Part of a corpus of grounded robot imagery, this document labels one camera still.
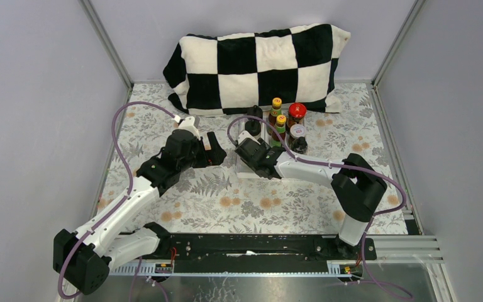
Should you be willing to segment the yellow cap sauce bottle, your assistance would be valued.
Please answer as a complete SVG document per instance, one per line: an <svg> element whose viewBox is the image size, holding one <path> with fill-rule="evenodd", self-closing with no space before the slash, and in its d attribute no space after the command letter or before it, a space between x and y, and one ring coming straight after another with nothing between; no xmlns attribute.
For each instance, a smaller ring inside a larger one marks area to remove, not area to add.
<svg viewBox="0 0 483 302"><path fill-rule="evenodd" d="M274 98L272 100L272 107L271 107L271 110L269 111L269 115L267 119L270 125L267 127L267 133L269 135L272 134L272 130L275 128L277 117L281 114L282 114L282 100L281 98Z"/></svg>
<svg viewBox="0 0 483 302"><path fill-rule="evenodd" d="M271 132L270 145L272 147L280 147L286 139L286 121L287 118L284 115L276 117L274 128Z"/></svg>

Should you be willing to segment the black spout lid shaker jar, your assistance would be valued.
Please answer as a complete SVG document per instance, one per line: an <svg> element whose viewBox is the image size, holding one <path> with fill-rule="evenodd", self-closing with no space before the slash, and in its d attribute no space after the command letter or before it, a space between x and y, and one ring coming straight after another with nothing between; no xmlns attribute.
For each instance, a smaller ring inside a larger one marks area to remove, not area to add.
<svg viewBox="0 0 483 302"><path fill-rule="evenodd" d="M252 116L248 121L260 121L263 118L263 111L259 106L254 105L247 109L247 115Z"/></svg>

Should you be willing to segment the red lid chili sauce jar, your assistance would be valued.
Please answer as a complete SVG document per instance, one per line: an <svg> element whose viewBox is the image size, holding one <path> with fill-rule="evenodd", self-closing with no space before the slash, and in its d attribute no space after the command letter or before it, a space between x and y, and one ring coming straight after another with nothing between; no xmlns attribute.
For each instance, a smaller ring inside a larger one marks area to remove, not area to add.
<svg viewBox="0 0 483 302"><path fill-rule="evenodd" d="M287 114L286 130L295 124L303 124L307 113L307 108L302 103L293 103L289 106Z"/></svg>

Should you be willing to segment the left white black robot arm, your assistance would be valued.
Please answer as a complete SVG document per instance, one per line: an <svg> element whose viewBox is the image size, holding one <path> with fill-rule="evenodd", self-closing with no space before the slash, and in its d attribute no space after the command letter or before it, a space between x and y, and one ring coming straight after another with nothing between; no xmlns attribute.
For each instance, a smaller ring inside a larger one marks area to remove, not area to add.
<svg viewBox="0 0 483 302"><path fill-rule="evenodd" d="M144 207L158 201L178 183L188 169L221 165L226 158L214 132L207 134L210 148L193 131L176 129L168 136L158 155L142 163L131 175L129 186L120 200L103 209L75 231L59 231L53 240L53 269L58 273L58 293L63 299L75 298L65 294L63 283L71 283L78 293L95 292L109 273L127 262L151 254L156 259L165 257L170 242L148 226L117 236L126 223Z"/></svg>

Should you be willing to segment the black perforated lid spice jar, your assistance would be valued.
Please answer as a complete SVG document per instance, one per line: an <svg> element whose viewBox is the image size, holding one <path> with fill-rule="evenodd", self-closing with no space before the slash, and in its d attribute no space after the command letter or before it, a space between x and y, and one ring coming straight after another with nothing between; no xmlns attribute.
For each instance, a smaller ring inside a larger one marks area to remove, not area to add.
<svg viewBox="0 0 483 302"><path fill-rule="evenodd" d="M308 150L306 137L295 138L291 143L291 150L298 154L306 154Z"/></svg>

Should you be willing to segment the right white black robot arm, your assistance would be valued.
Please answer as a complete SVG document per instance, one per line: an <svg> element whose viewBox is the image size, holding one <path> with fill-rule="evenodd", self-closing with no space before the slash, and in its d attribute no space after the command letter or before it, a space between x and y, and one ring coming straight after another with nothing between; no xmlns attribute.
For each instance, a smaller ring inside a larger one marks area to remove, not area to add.
<svg viewBox="0 0 483 302"><path fill-rule="evenodd" d="M270 147L262 139L240 138L235 152L256 175L267 179L308 181L333 190L345 217L335 243L337 254L351 259L360 252L360 241L373 217L387 184L359 154L349 154L333 167L307 155L290 156L284 147Z"/></svg>

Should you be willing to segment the white divided organizer tray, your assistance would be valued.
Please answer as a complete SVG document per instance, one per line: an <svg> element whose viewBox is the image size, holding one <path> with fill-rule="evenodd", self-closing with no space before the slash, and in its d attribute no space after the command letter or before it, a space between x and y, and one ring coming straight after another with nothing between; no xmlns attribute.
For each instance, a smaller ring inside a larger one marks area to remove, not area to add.
<svg viewBox="0 0 483 302"><path fill-rule="evenodd" d="M238 121L240 122L239 126L239 134L244 130L244 124L248 120L248 118L252 118L252 116L239 116L235 118L229 125L227 129L227 136L231 140L233 144L236 144L236 139L234 139L230 135L231 128L234 127L235 123ZM262 139L265 143L269 144L271 135L269 135L266 131L266 128L269 126L269 123L266 120L260 120L262 126L262 133L260 139ZM302 168L301 164L304 165L315 165L315 158L310 157L307 155L297 154L295 152L290 152L286 150L279 158L276 168L278 169L278 173L281 177L290 177L295 179L304 179L308 181L314 181L315 175L317 174L316 168ZM242 179L258 179L262 178L256 175L246 164L244 164L241 158L237 155L237 164L236 164L236 174L239 178Z"/></svg>

